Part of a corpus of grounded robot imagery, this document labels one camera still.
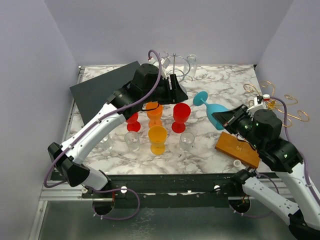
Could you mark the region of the red wine glass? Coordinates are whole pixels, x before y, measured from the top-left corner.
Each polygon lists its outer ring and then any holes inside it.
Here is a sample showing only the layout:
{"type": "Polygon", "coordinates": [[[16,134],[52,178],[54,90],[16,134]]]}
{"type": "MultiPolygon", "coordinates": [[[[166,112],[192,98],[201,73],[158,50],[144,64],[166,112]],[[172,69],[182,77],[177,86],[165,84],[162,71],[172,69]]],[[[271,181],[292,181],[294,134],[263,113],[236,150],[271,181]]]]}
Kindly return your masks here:
{"type": "Polygon", "coordinates": [[[128,120],[125,122],[127,123],[127,130],[129,132],[139,132],[141,129],[141,124],[138,122],[139,114],[136,112],[134,113],[128,120]]]}
{"type": "Polygon", "coordinates": [[[181,134],[185,131],[185,122],[189,119],[191,114],[191,108],[186,103],[178,103],[173,108],[173,119],[174,122],[171,125],[171,129],[177,133],[181,134]]]}

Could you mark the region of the blue wine glass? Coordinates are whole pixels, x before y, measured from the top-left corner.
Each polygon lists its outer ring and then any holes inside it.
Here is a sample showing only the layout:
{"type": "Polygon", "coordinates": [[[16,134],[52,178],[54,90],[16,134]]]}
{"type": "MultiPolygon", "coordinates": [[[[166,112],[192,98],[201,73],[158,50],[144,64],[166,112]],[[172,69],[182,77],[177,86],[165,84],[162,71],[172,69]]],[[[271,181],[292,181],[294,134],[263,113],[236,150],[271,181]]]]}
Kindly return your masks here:
{"type": "Polygon", "coordinates": [[[205,105],[206,115],[210,123],[215,127],[216,130],[222,131],[224,127],[213,117],[214,113],[227,112],[228,109],[217,103],[208,103],[208,93],[206,91],[198,92],[193,98],[193,104],[195,106],[205,105]]]}

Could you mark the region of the orange wine glass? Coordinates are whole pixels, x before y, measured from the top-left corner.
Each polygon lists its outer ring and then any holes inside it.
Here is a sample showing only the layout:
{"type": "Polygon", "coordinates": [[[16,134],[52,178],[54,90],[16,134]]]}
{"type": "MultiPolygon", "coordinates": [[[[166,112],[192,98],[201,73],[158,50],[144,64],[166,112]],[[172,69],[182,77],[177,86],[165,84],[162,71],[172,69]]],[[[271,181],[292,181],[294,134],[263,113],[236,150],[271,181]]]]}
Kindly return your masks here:
{"type": "Polygon", "coordinates": [[[158,102],[148,102],[145,106],[147,117],[149,118],[148,126],[162,126],[161,117],[163,115],[163,106],[158,102]]]}

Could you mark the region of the clear ribbed wine glass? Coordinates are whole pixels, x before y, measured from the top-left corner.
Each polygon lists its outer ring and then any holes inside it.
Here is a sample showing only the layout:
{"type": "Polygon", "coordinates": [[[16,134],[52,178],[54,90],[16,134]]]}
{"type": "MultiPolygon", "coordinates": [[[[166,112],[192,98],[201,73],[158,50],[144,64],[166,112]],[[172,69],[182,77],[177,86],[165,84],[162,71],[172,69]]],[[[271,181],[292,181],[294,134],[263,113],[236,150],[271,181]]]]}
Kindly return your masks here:
{"type": "Polygon", "coordinates": [[[179,148],[182,152],[188,152],[194,145],[195,136],[190,131],[185,131],[180,135],[179,148]]]}

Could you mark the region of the yellow wine glass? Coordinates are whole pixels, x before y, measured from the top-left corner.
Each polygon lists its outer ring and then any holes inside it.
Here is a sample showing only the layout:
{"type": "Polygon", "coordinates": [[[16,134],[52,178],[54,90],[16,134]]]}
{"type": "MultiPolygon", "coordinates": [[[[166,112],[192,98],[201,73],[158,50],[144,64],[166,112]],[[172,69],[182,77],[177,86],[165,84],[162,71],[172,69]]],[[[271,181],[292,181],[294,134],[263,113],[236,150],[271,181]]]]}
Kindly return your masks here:
{"type": "Polygon", "coordinates": [[[165,152],[167,130],[159,125],[153,126],[148,131],[150,150],[154,155],[162,155],[165,152]]]}

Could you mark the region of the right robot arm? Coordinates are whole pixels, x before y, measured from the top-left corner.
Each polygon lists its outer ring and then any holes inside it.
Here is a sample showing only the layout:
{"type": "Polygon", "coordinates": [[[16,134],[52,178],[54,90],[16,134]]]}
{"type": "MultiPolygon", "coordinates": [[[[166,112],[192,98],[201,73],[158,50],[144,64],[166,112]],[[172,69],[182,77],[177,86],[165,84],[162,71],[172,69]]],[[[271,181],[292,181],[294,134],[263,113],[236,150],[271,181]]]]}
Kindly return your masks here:
{"type": "Polygon", "coordinates": [[[257,151],[264,162],[286,185],[294,202],[263,185],[253,173],[240,170],[232,178],[230,191],[244,193],[260,201],[287,225],[298,240],[320,238],[320,204],[318,190],[312,190],[304,173],[305,163],[297,148],[280,137],[282,121],[268,109],[258,109],[250,114],[241,106],[224,112],[214,112],[213,118],[230,134],[239,134],[257,151]]]}

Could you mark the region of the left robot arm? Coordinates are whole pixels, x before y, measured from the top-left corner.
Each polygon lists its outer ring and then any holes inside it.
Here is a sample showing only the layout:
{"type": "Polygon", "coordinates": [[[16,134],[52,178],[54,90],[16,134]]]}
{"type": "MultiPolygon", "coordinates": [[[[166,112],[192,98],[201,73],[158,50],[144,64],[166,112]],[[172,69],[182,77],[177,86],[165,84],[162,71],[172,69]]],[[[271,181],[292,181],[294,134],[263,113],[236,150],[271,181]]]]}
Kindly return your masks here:
{"type": "Polygon", "coordinates": [[[158,67],[144,63],[136,69],[133,79],[115,90],[78,133],[63,143],[53,142],[48,146],[52,166],[71,187],[84,185],[99,197],[107,197],[111,191],[107,175],[84,164],[93,148],[112,130],[140,112],[144,104],[170,105],[187,99],[186,89],[175,74],[163,77],[158,67]]]}

